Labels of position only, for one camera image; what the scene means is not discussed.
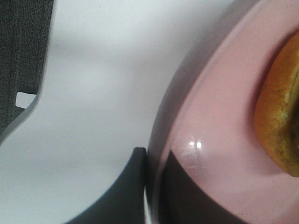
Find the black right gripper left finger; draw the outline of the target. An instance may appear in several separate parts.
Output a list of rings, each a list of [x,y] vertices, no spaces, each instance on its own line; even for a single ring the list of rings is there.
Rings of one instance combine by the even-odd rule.
[[[146,149],[136,147],[113,185],[69,224],[144,224]]]

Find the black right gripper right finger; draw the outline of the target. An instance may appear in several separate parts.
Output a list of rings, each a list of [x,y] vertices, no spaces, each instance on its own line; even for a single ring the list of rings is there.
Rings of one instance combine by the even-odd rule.
[[[205,194],[169,154],[161,187],[162,224],[232,224],[234,216]]]

